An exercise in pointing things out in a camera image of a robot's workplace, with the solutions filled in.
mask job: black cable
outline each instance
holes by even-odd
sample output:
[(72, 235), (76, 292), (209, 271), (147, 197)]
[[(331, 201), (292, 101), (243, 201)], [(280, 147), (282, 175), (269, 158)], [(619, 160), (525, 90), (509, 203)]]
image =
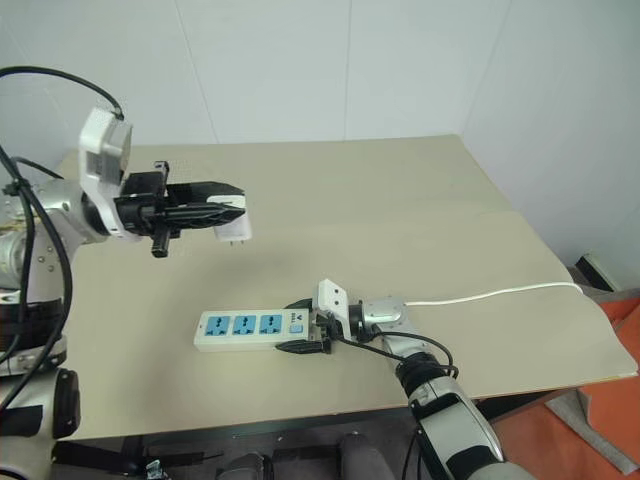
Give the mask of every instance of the black cable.
[[(402, 332), (377, 332), (374, 334), (374, 336), (372, 338), (375, 337), (379, 337), (379, 336), (384, 336), (384, 335), (395, 335), (395, 336), (399, 336), (399, 337), (409, 337), (409, 338), (419, 338), (420, 340), (425, 340), (427, 342), (431, 341), (431, 342), (435, 342), (434, 345), (441, 345), (441, 347), (444, 349), (445, 353), (447, 353), (447, 357), (450, 360), (449, 365), (440, 365), (440, 364), (436, 364), (433, 365), (436, 368), (441, 368), (443, 370), (447, 370), (448, 374), (451, 375), (451, 373), (453, 373), (453, 378), (458, 378), (458, 374), (460, 373), (460, 370), (458, 369), (458, 367), (456, 367), (455, 365), (453, 365), (453, 357), (451, 356), (451, 352), (449, 352), (449, 350), (442, 344), (440, 344), (439, 342), (436, 342), (435, 340), (432, 340), (428, 337), (423, 337), (422, 335), (414, 335), (412, 333), (402, 333)], [(371, 347), (367, 344), (364, 343), (360, 343), (360, 342), (354, 342), (351, 340), (347, 340), (344, 337), (335, 337), (335, 340), (342, 342), (346, 345), (350, 345), (352, 347), (357, 347), (357, 348), (361, 348), (363, 350), (368, 350), (370, 352), (373, 353), (377, 353), (378, 355), (382, 355), (383, 357), (387, 357), (387, 358), (391, 358), (392, 360), (397, 360), (398, 362), (405, 362), (407, 359), (405, 357), (402, 357), (400, 355), (395, 355), (393, 353), (389, 353), (386, 352), (384, 350), (380, 350), (379, 348), (375, 348), (375, 347)]]
[(358, 347), (364, 350), (369, 350), (370, 352), (377, 353), (378, 355), (382, 355), (384, 357), (391, 358), (399, 362), (404, 362), (405, 360), (405, 358), (401, 357), (400, 355), (394, 355), (393, 353), (385, 352), (384, 350), (380, 350), (379, 348), (370, 347), (369, 345), (366, 345), (364, 343), (352, 342), (351, 340), (347, 340), (344, 337), (338, 337), (336, 338), (336, 340), (338, 340), (339, 342), (345, 343), (347, 345), (351, 345), (352, 347)]
[(107, 92), (103, 88), (100, 88), (95, 83), (91, 83), (90, 81), (85, 80), (84, 78), (78, 77), (76, 75), (72, 75), (67, 72), (63, 72), (62, 70), (55, 70), (53, 68), (46, 68), (46, 67), (36, 67), (32, 65), (17, 65), (14, 67), (0, 68), (0, 78), (8, 75), (16, 75), (20, 73), (34, 73), (38, 75), (49, 75), (52, 77), (60, 77), (60, 78), (64, 78), (65, 80), (69, 80), (71, 82), (83, 85), (93, 90), (94, 92), (98, 93), (99, 95), (103, 96), (111, 105), (113, 105), (113, 109), (114, 109), (113, 113), (115, 114), (116, 118), (118, 120), (124, 120), (124, 113), (118, 101), (115, 98), (113, 98), (113, 96), (109, 92)]
[(47, 167), (43, 167), (42, 165), (40, 165), (39, 163), (36, 162), (32, 162), (31, 160), (27, 160), (26, 158), (22, 158), (22, 157), (11, 157), (11, 160), (13, 160), (16, 163), (20, 163), (22, 165), (26, 165), (27, 167), (31, 167), (35, 170), (39, 170), (42, 173), (46, 173), (47, 175), (49, 175), (50, 177), (53, 178), (57, 178), (57, 179), (64, 179), (64, 177), (62, 175), (58, 175), (56, 172), (54, 172), (53, 170), (49, 170)]
[(207, 457), (202, 457), (202, 461), (211, 460), (212, 458), (220, 458), (222, 456), (224, 456), (224, 452), (216, 453), (215, 455), (209, 455)]
[[(29, 290), (29, 273), (31, 269), (31, 258), (33, 257), (33, 244), (35, 241), (35, 222), (33, 220), (33, 212), (31, 211), (31, 205), (27, 201), (24, 193), (19, 192), (20, 201), (22, 202), (22, 210), (24, 211), (24, 220), (26, 223), (26, 238), (24, 242), (24, 260), (22, 261), (22, 273), (20, 277), (20, 308), (18, 313), (18, 323), (23, 323), (27, 318), (27, 292)], [(11, 355), (16, 351), (22, 335), (17, 333), (14, 335), (11, 345), (0, 356), (0, 364), (5, 360), (11, 358)]]
[(381, 336), (414, 338), (416, 340), (422, 340), (423, 342), (430, 343), (438, 347), (447, 356), (447, 361), (449, 362), (448, 365), (440, 365), (440, 366), (443, 369), (449, 370), (449, 375), (453, 373), (453, 378), (458, 378), (460, 369), (453, 364), (453, 355), (451, 354), (451, 351), (447, 347), (445, 347), (442, 343), (438, 342), (437, 340), (434, 340), (433, 338), (425, 337), (424, 335), (418, 335), (416, 333), (387, 332), (387, 331), (381, 331), (381, 330), (375, 332), (372, 338), (381, 337)]
[(411, 458), (411, 450), (413, 450), (413, 444), (416, 442), (418, 432), (414, 433), (409, 442), (409, 448), (407, 448), (407, 456), (404, 457), (404, 466), (402, 467), (402, 480), (407, 479), (407, 469), (409, 468), (409, 459)]
[(2, 403), (0, 404), (0, 413), (2, 413), (7, 409), (9, 404), (16, 398), (16, 396), (18, 396), (25, 385), (29, 382), (29, 380), (31, 380), (33, 375), (42, 366), (45, 359), (53, 349), (56, 341), (60, 337), (62, 329), (64, 328), (64, 325), (67, 321), (67, 317), (69, 316), (69, 311), (71, 309), (73, 279), (71, 276), (71, 263), (69, 262), (69, 257), (67, 256), (67, 252), (64, 248), (64, 243), (62, 242), (60, 235), (53, 225), (53, 222), (49, 218), (49, 215), (40, 203), (40, 200), (38, 200), (38, 197), (36, 197), (36, 195), (33, 193), (29, 182), (20, 174), (20, 171), (18, 170), (16, 164), (9, 158), (2, 146), (0, 146), (0, 163), (2, 163), (7, 172), (9, 172), (9, 175), (13, 178), (13, 186), (17, 189), (18, 192), (22, 192), (22, 194), (24, 194), (26, 201), (33, 206), (36, 214), (38, 215), (38, 217), (40, 217), (40, 221), (47, 234), (49, 235), (51, 243), (53, 244), (53, 248), (55, 249), (56, 254), (58, 255), (58, 258), (60, 260), (60, 270), (62, 273), (63, 281), (62, 314), (56, 322), (56, 325), (49, 335), (49, 338), (42, 347), (40, 354), (35, 359), (33, 366), (20, 378), (20, 381), (16, 383), (16, 385), (14, 385), (11, 391), (2, 400)]
[(440, 350), (442, 350), (444, 354), (447, 356), (447, 361), (449, 362), (449, 365), (453, 365), (453, 355), (451, 355), (451, 352), (449, 351), (449, 349), (445, 347), (443, 344), (441, 344), (440, 342), (438, 342), (437, 340), (434, 340), (433, 338), (425, 337), (424, 335), (418, 335), (416, 333), (387, 332), (382, 330), (379, 330), (373, 334), (373, 338), (380, 337), (380, 336), (406, 337), (406, 338), (413, 338), (416, 340), (422, 340), (423, 342), (430, 343), (431, 345), (435, 345)]
[(420, 445), (418, 445), (418, 461), (416, 466), (416, 478), (422, 480), (422, 452), (420, 451)]
[[(65, 80), (69, 80), (71, 82), (83, 85), (93, 90), (94, 92), (98, 93), (99, 95), (104, 97), (107, 101), (109, 101), (109, 103), (111, 103), (111, 105), (114, 108), (114, 115), (116, 116), (116, 118), (118, 120), (124, 120), (124, 113), (118, 101), (109, 92), (99, 87), (98, 85), (91, 83), (88, 80), (85, 80), (84, 78), (78, 77), (76, 75), (72, 75), (67, 72), (63, 72), (61, 70), (55, 70), (55, 69), (46, 68), (46, 67), (20, 65), (20, 66), (14, 66), (14, 67), (0, 68), (0, 78), (9, 76), (9, 75), (24, 74), (24, 73), (60, 77), (60, 78), (64, 78)], [(42, 206), (42, 204), (40, 203), (36, 195), (33, 193), (33, 190), (31, 190), (31, 186), (29, 185), (29, 182), (20, 174), (20, 171), (18, 170), (16, 164), (9, 158), (9, 156), (6, 154), (2, 146), (0, 146), (0, 163), (2, 163), (4, 168), (7, 170), (7, 172), (13, 179), (13, 188), (15, 188), (16, 193), (21, 196), (21, 199), (24, 198), (27, 204), (30, 204), (31, 206), (33, 206), (34, 210), (36, 211), (36, 214), (38, 215), (38, 217), (40, 217), (40, 221), (45, 231), (49, 235), (49, 238), (51, 239), (51, 243), (53, 244), (56, 254), (58, 255), (58, 259), (60, 260), (60, 270), (62, 273), (62, 282), (63, 282), (62, 314), (60, 315), (58, 321), (56, 322), (56, 325), (52, 330), (49, 338), (47, 339), (44, 346), (42, 347), (40, 354), (35, 359), (32, 368), (28, 370), (20, 378), (20, 381), (11, 389), (11, 391), (3, 399), (2, 403), (0, 404), (0, 413), (2, 413), (7, 409), (9, 404), (16, 398), (16, 396), (22, 391), (22, 389), (29, 382), (29, 380), (31, 380), (33, 375), (40, 369), (45, 359), (48, 357), (49, 353), (53, 349), (53, 346), (55, 345), (56, 341), (62, 334), (62, 329), (64, 328), (67, 318), (69, 317), (69, 311), (71, 309), (71, 298), (73, 295), (73, 278), (71, 276), (71, 263), (69, 262), (69, 257), (65, 250), (62, 239), (60, 238), (60, 235), (58, 234), (55, 226), (53, 225), (53, 222), (49, 218), (49, 215), (45, 211), (44, 207)], [(44, 167), (38, 168), (38, 170), (43, 171), (44, 173), (48, 173), (44, 171), (43, 168)], [(25, 282), (28, 284), (29, 268), (25, 268), (23, 266), (23, 272), (25, 271), (27, 272), (26, 274), (27, 277), (25, 279)], [(22, 298), (23, 297), (21, 297), (21, 307), (20, 307), (21, 310), (23, 309), (23, 303), (26, 304), (26, 299), (23, 300)], [(17, 346), (19, 337), (17, 341), (14, 338), (14, 341)]]

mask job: white power strip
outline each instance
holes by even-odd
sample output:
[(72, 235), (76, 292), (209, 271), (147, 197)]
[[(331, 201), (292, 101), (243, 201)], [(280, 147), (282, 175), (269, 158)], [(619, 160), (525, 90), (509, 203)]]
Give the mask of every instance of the white power strip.
[(268, 350), (289, 340), (309, 339), (308, 310), (203, 312), (193, 344), (201, 352)]

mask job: white power cord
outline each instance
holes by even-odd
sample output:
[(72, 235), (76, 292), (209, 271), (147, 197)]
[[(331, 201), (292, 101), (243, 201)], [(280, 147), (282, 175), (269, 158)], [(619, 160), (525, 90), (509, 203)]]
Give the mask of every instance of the white power cord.
[(405, 302), (408, 307), (419, 306), (436, 306), (436, 305), (451, 305), (453, 303), (471, 302), (473, 300), (481, 300), (483, 298), (493, 297), (494, 295), (502, 295), (503, 293), (524, 292), (526, 290), (536, 290), (538, 288), (548, 287), (573, 287), (580, 293), (583, 293), (580, 286), (573, 282), (549, 282), (549, 283), (536, 283), (535, 285), (525, 285), (524, 287), (505, 288), (502, 290), (496, 290), (495, 292), (480, 293), (478, 295), (471, 295), (470, 297), (452, 298), (450, 300), (427, 300), (417, 302)]

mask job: table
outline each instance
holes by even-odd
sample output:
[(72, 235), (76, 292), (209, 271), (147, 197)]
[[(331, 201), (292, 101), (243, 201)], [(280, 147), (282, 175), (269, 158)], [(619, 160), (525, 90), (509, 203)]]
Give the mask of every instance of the table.
[[(255, 238), (185, 231), (167, 259), (150, 240), (79, 249), (66, 368), (80, 376), (70, 439), (247, 424), (406, 405), (386, 359), (200, 353), (204, 310), (280, 308), (323, 278), (350, 299), (447, 299), (570, 281), (456, 136), (356, 142), (135, 147), (130, 171), (171, 166), (170, 183), (246, 190)], [(73, 177), (71, 155), (61, 173)], [(453, 351), (471, 397), (634, 374), (607, 318), (567, 287), (411, 309)]]

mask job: white wall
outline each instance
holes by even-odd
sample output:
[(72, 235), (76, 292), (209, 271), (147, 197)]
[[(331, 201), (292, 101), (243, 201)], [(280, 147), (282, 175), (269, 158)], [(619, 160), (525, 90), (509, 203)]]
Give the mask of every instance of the white wall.
[(639, 135), (640, 2), (514, 0), (464, 140), (565, 263), (640, 205)]
[(640, 288), (640, 205), (590, 251), (589, 259), (614, 289)]
[[(0, 64), (85, 76), (137, 144), (460, 132), (508, 0), (0, 0)], [(0, 82), (12, 154), (55, 164), (96, 98)]]
[[(464, 133), (565, 263), (640, 204), (639, 52), (636, 0), (0, 0), (0, 65), (99, 83), (137, 144)], [(0, 141), (55, 165), (96, 103), (4, 79)]]

